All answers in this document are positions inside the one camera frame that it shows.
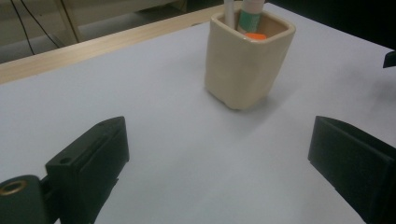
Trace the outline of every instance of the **ceramic cup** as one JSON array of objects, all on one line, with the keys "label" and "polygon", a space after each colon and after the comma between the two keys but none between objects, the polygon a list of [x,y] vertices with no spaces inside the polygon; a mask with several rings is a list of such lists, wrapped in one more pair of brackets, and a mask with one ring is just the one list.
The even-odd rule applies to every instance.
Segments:
[{"label": "ceramic cup", "polygon": [[264,11],[254,40],[228,27],[224,13],[212,16],[206,51],[205,87],[231,109],[246,109],[271,90],[296,28]]}]

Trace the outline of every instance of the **white tabletop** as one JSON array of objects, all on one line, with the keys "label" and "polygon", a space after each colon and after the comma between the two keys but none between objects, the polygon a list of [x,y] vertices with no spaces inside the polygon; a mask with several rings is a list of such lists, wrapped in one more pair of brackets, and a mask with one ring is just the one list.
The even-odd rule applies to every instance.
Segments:
[{"label": "white tabletop", "polygon": [[97,224],[364,223],[307,154],[316,115],[396,146],[390,49],[265,9],[297,32],[269,96],[247,111],[205,90],[208,23],[0,85],[0,182],[44,177],[92,125],[124,116],[132,159]]}]

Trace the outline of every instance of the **beige cup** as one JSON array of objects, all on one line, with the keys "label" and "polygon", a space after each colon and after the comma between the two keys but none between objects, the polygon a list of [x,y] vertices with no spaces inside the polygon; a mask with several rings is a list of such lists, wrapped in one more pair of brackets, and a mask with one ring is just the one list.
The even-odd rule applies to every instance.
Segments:
[{"label": "beige cup", "polygon": [[246,109],[271,90],[296,28],[264,11],[250,39],[224,24],[224,14],[212,16],[206,52],[206,89],[231,109]]}]

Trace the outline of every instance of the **orange marker cap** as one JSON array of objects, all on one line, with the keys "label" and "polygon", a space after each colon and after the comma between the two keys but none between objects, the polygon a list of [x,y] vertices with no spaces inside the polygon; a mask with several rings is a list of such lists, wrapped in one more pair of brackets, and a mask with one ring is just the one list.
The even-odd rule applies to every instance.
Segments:
[{"label": "orange marker cap", "polygon": [[264,40],[267,38],[266,35],[256,34],[256,33],[246,33],[245,36],[250,37],[252,39],[257,39],[257,40]]}]

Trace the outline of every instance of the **black cable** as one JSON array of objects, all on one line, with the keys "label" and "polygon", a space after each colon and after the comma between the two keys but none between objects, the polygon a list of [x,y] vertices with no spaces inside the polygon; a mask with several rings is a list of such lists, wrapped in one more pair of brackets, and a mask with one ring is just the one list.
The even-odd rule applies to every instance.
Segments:
[{"label": "black cable", "polygon": [[20,23],[21,23],[21,25],[22,25],[23,31],[24,31],[25,36],[26,36],[27,43],[29,44],[30,51],[32,51],[32,54],[35,55],[35,52],[33,51],[33,48],[32,48],[32,44],[30,43],[29,36],[27,35],[27,32],[26,32],[26,28],[24,27],[24,24],[23,24],[21,15],[20,15],[20,13],[19,13],[18,10],[17,10],[17,7],[16,7],[15,4],[14,4],[14,1],[13,1],[13,0],[10,0],[10,1],[11,1],[12,6],[14,7],[15,12],[16,12],[17,15],[18,15],[18,19],[20,20]]},{"label": "black cable", "polygon": [[47,34],[47,32],[44,30],[43,26],[40,24],[40,22],[35,18],[35,16],[32,14],[32,12],[29,10],[29,8],[24,4],[23,0],[21,0],[21,3],[23,4],[24,8],[26,11],[29,13],[29,15],[35,20],[35,23],[41,28],[41,30],[44,32],[44,34],[47,36],[47,38],[56,46],[56,48],[60,48],[55,41]]},{"label": "black cable", "polygon": [[187,0],[184,0],[183,5],[181,5],[181,10],[183,10],[183,8],[186,7],[186,12],[187,12]]}]

